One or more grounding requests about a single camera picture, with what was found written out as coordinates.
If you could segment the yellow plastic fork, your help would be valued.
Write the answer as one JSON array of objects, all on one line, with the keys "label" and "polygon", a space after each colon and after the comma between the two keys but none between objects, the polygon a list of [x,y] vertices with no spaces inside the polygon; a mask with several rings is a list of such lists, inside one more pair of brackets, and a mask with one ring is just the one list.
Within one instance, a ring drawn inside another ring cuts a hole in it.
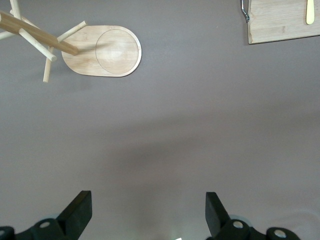
[{"label": "yellow plastic fork", "polygon": [[305,21],[306,21],[307,25],[311,25],[315,21],[315,4],[314,4],[314,0],[306,0]]}]

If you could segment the wooden mug rack with base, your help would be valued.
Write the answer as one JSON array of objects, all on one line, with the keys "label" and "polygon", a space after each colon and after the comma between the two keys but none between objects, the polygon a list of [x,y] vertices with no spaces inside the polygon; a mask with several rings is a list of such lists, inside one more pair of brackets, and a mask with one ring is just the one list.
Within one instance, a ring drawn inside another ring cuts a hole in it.
[{"label": "wooden mug rack with base", "polygon": [[142,46],[129,29],[118,25],[78,25],[54,36],[21,15],[18,0],[9,0],[10,12],[0,11],[0,40],[20,36],[45,56],[43,82],[50,78],[54,50],[66,65],[84,76],[120,78],[133,73],[142,59]]}]

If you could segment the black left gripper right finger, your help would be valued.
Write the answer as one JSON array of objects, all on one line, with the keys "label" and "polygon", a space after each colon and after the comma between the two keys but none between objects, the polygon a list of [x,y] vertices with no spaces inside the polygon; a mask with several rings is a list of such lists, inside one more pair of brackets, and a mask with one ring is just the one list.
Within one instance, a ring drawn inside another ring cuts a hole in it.
[{"label": "black left gripper right finger", "polygon": [[286,228],[270,227],[263,234],[243,220],[232,219],[215,192],[206,193],[205,220],[211,234],[206,240],[300,240]]}]

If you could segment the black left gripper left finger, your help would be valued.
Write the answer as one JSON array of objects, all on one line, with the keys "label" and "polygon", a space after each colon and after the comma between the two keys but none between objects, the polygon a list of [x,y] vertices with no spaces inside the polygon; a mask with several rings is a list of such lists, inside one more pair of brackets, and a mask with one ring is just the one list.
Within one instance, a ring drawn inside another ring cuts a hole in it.
[{"label": "black left gripper left finger", "polygon": [[92,192],[81,191],[57,218],[46,218],[16,233],[0,226],[0,240],[78,240],[92,218]]}]

